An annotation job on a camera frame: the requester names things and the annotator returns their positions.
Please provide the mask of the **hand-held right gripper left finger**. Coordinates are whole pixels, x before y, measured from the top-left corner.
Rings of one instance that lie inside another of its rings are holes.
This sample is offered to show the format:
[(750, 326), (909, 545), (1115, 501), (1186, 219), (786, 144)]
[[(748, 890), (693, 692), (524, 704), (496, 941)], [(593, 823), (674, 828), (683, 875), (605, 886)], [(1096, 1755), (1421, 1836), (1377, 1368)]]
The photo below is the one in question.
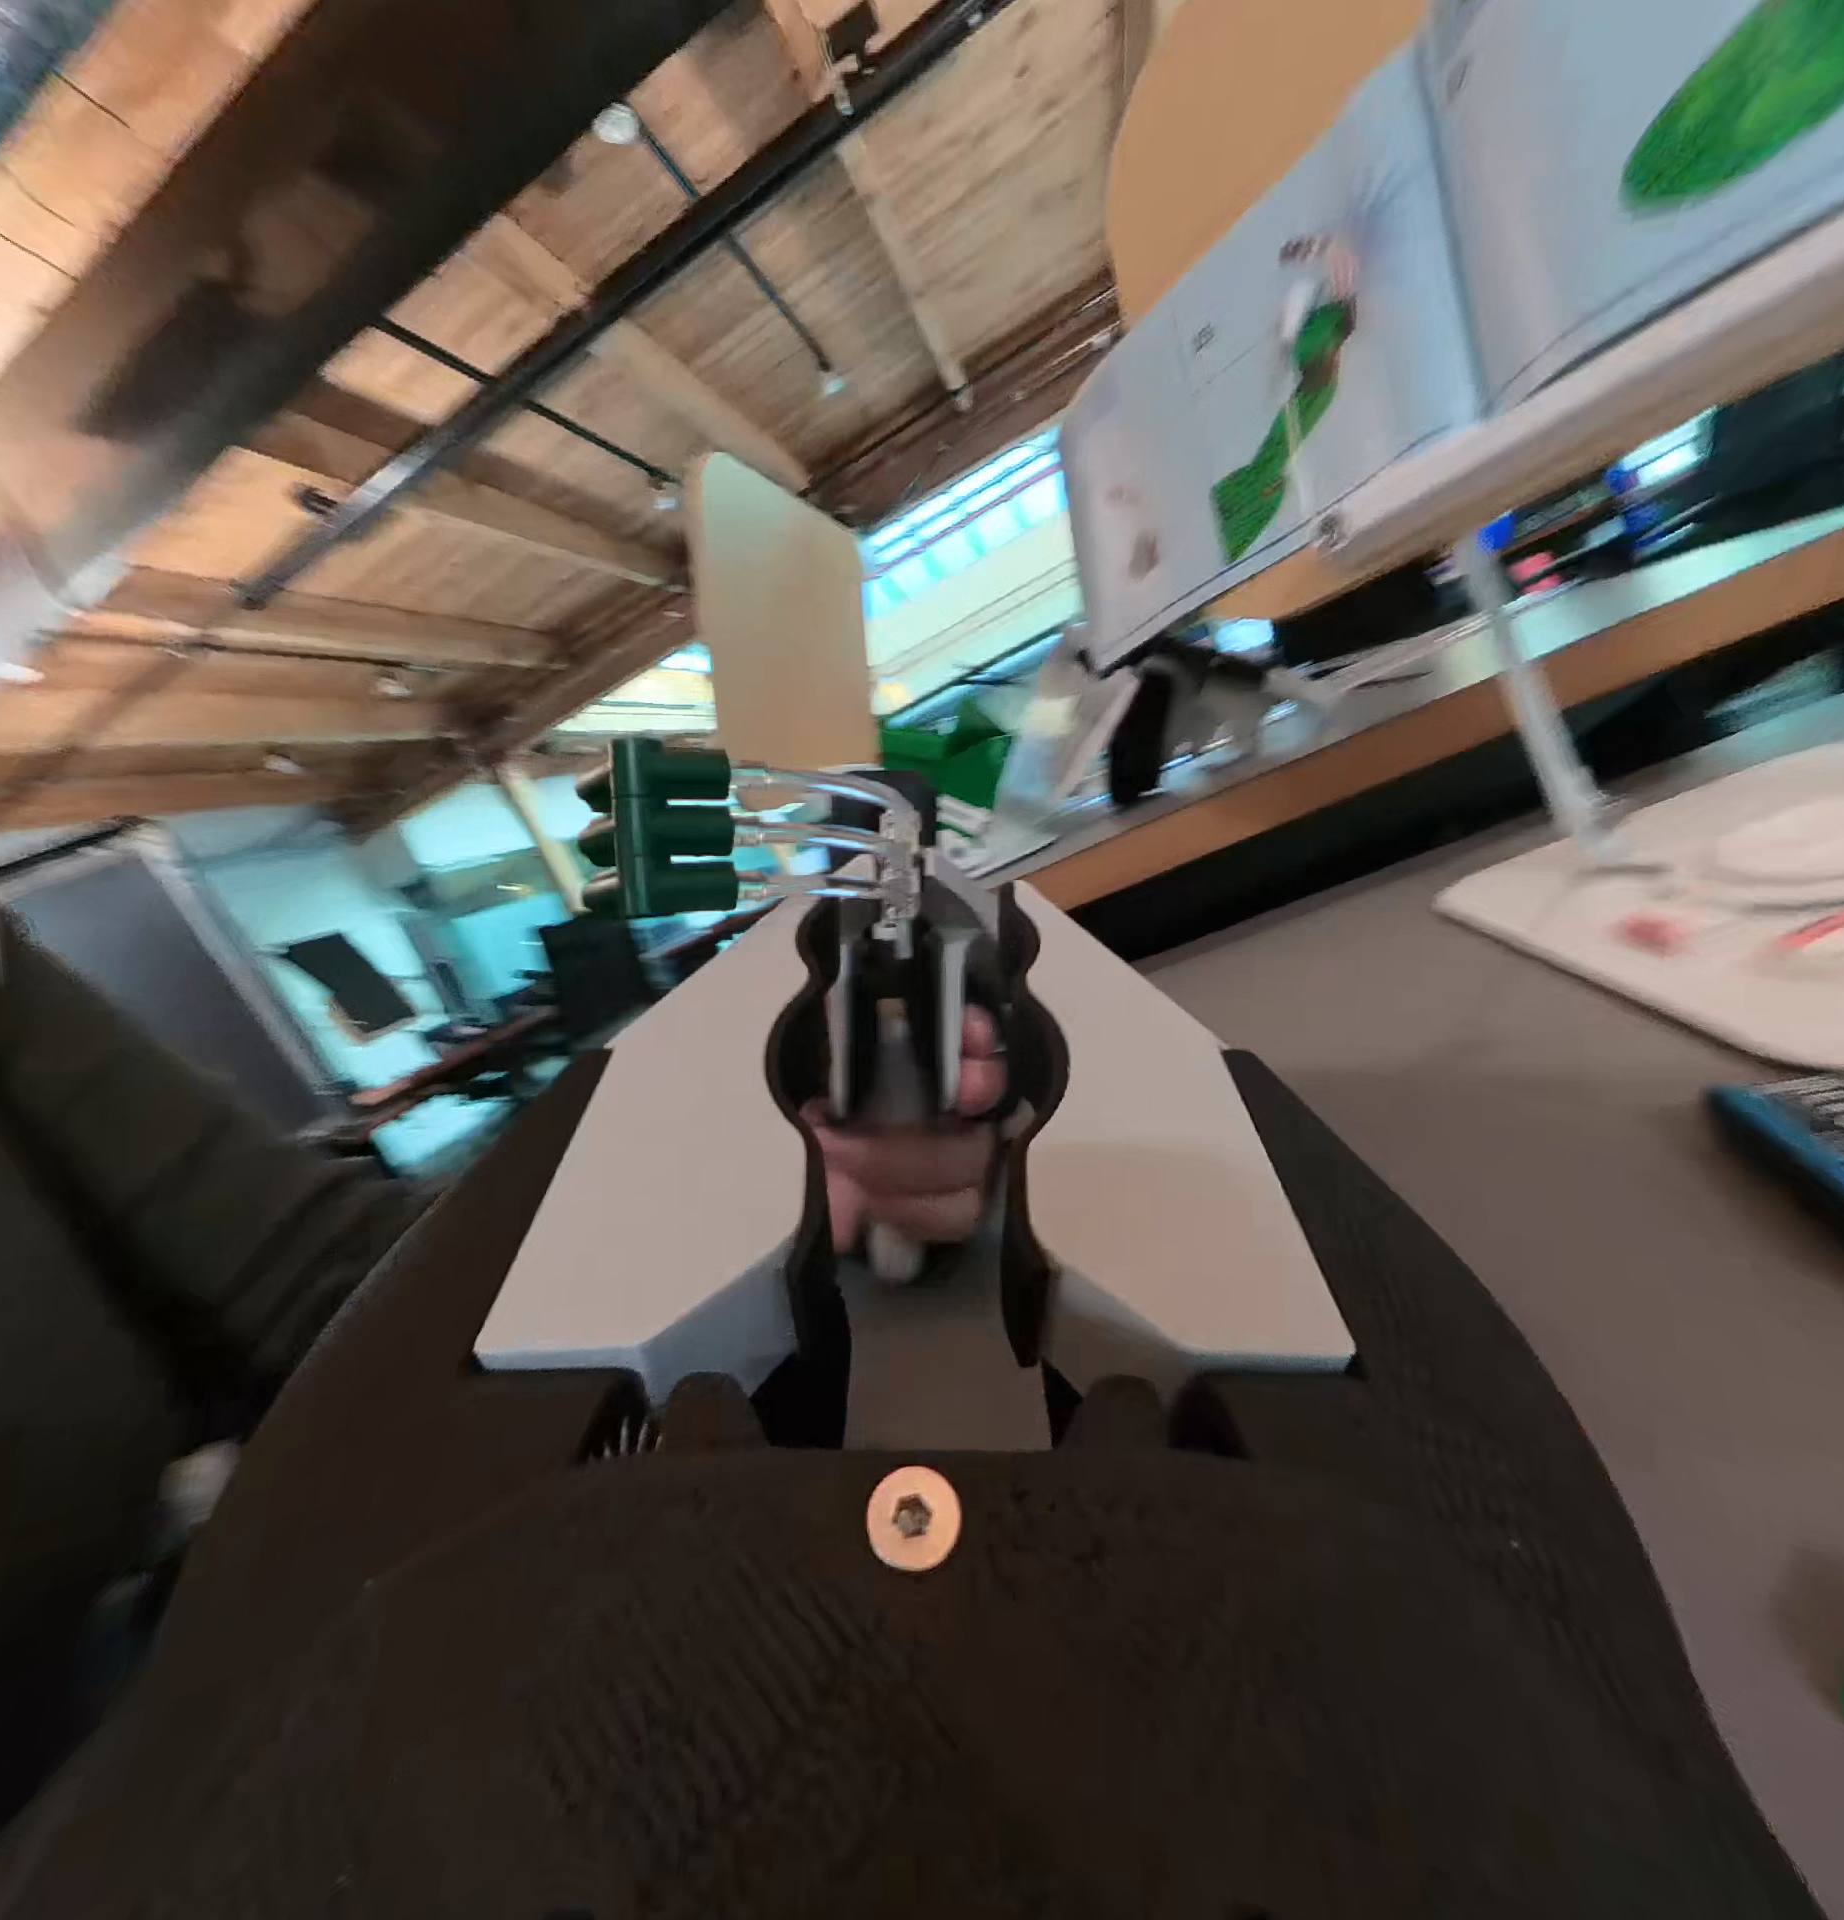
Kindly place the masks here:
[(605, 1051), (479, 1369), (620, 1373), (650, 1410), (728, 1378), (770, 1443), (843, 1445), (849, 1332), (801, 1122), (826, 1063), (804, 915), (765, 913)]

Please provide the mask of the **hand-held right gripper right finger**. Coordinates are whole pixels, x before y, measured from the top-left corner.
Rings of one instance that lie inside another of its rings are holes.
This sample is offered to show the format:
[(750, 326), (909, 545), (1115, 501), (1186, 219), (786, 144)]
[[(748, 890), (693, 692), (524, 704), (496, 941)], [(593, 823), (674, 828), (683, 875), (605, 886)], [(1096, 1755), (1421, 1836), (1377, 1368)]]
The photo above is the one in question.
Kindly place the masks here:
[(1011, 903), (1057, 1043), (1021, 1140), (1049, 1271), (1035, 1358), (1080, 1395), (1144, 1381), (1162, 1403), (1215, 1377), (1345, 1377), (1354, 1336), (1218, 1036), (1027, 883)]

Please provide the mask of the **green brick model with tubes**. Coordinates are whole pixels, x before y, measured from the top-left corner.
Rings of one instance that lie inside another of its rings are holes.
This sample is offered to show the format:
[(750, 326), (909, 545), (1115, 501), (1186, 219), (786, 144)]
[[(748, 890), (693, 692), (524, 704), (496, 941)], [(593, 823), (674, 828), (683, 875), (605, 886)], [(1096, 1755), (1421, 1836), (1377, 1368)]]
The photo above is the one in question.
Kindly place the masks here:
[(577, 798), (590, 915), (642, 923), (801, 904), (819, 959), (865, 963), (1002, 938), (995, 894), (941, 851), (935, 791), (915, 773), (789, 770), (631, 736), (605, 749)]

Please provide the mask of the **person's left forearm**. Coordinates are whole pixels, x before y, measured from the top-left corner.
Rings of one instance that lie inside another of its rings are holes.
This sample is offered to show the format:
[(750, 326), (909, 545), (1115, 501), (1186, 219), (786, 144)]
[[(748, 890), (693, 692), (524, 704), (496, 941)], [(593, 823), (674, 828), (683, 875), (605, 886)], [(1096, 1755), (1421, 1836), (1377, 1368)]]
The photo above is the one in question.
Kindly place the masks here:
[(243, 1443), (438, 1200), (250, 1111), (0, 913), (0, 1283), (117, 1336), (177, 1453)]

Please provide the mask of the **grey desk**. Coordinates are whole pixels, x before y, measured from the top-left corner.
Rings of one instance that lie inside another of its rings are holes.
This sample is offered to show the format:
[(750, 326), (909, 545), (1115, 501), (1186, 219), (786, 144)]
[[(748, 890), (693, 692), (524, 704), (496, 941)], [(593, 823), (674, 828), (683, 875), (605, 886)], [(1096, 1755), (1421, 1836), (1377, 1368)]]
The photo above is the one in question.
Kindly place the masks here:
[(826, 1916), (1822, 1916), (1604, 1463), (1459, 1254), (1259, 1058), (1345, 1371), (1082, 1387), (861, 1320), (853, 1436), (975, 1567), (846, 1768)]

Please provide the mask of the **person's left hand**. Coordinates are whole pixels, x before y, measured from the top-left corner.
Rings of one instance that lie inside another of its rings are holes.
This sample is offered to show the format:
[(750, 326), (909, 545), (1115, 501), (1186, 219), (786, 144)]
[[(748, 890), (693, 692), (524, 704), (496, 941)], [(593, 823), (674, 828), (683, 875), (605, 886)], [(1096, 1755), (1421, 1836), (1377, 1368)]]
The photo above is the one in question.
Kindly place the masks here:
[(998, 1158), (995, 1113), (1006, 1080), (995, 1020), (969, 1006), (950, 1116), (876, 1131), (838, 1122), (822, 1098), (802, 1106), (801, 1119), (819, 1146), (838, 1254), (855, 1254), (869, 1230), (891, 1230), (921, 1248), (960, 1245), (975, 1234)]

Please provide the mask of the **green bin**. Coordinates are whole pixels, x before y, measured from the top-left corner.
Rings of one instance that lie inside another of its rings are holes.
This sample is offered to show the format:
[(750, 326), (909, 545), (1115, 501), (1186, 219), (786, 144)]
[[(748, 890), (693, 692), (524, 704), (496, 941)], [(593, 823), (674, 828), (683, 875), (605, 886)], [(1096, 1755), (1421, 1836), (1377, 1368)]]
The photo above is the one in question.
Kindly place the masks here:
[(921, 723), (877, 723), (881, 766), (928, 780), (941, 803), (990, 817), (1012, 736), (972, 694)]

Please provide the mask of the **black monitor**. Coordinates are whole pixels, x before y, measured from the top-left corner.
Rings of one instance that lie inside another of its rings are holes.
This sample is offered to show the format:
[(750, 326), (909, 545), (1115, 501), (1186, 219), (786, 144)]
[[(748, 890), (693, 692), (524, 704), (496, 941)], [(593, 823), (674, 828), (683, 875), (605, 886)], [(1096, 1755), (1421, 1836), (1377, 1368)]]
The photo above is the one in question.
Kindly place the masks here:
[(324, 993), (331, 1020), (352, 1043), (378, 1041), (418, 1019), (404, 990), (342, 933), (294, 941), (279, 959)]

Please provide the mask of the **small beige rounded panel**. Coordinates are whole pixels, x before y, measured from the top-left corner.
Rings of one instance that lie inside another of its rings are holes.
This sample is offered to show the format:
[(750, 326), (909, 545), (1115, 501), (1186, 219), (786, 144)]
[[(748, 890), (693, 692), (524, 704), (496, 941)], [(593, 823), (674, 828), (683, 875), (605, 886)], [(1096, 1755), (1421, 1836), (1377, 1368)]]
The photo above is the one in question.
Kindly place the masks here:
[(723, 450), (692, 463), (683, 516), (717, 744), (751, 766), (877, 766), (855, 534)]

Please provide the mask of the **wooden edged counter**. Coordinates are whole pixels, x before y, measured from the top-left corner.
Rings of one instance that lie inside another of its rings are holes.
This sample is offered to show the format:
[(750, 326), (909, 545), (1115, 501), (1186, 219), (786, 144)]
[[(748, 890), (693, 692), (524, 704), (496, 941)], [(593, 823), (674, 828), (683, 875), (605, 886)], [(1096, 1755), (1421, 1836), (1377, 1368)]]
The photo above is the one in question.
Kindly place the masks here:
[[(1516, 609), (1591, 770), (1696, 741), (1707, 697), (1792, 665), (1844, 613), (1844, 511), (1777, 525)], [(1421, 677), (1288, 713), (1256, 754), (1118, 819), (1090, 817), (1005, 875), (1118, 957), (1147, 961), (1540, 811), (1482, 633)]]

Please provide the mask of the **clear booklet stand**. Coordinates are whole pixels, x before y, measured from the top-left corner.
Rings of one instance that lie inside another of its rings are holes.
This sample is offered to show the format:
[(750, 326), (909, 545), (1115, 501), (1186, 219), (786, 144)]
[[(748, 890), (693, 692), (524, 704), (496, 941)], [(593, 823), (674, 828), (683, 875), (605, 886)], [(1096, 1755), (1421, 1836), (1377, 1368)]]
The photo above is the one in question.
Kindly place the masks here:
[(1498, 557), (1482, 534), (1470, 531), (1451, 549), (1451, 560), (1487, 629), (1497, 688), (1559, 839), (1585, 871), (1634, 871), (1632, 849), (1612, 825), (1606, 796), (1573, 746), (1553, 686), (1525, 648), (1512, 613), (1512, 586)]

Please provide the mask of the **white mat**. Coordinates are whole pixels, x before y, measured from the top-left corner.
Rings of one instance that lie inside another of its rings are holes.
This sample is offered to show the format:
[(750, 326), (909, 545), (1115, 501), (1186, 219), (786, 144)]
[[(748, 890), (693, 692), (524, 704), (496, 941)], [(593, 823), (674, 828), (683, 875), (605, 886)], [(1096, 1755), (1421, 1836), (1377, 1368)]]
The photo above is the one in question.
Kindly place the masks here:
[(1844, 1071), (1844, 741), (1443, 890), (1457, 926), (1770, 1065)]

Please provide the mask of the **black ceiling pipe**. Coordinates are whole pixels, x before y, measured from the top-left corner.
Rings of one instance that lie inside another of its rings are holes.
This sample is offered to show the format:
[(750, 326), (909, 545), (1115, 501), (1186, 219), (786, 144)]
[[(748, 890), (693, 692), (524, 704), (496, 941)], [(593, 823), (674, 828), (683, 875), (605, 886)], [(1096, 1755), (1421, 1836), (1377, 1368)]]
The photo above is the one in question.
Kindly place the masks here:
[(626, 95), (644, 142), (590, 132), (548, 180), (468, 233), (499, 316), (548, 320), (484, 371), (391, 318), (381, 345), (467, 384), (436, 423), (391, 420), (331, 368), (250, 447), (315, 468), (319, 514), (245, 582), (280, 607), (394, 513), (663, 588), (680, 561), (658, 518), (693, 450), (728, 450), (848, 514), (906, 495), (884, 480), (933, 420), (962, 427), (1030, 396), (1015, 363), (1112, 318), (1105, 150), (1126, 91), (1125, 4), (733, 4)]

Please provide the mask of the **large beige rounded panel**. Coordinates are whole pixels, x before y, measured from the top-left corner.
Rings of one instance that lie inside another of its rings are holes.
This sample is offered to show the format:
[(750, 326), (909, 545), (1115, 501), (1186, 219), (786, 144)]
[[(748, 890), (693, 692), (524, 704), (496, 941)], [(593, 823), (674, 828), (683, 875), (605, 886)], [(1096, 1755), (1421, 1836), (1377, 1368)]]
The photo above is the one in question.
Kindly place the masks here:
[(1126, 4), (1102, 231), (1126, 330), (1334, 124), (1423, 3)]

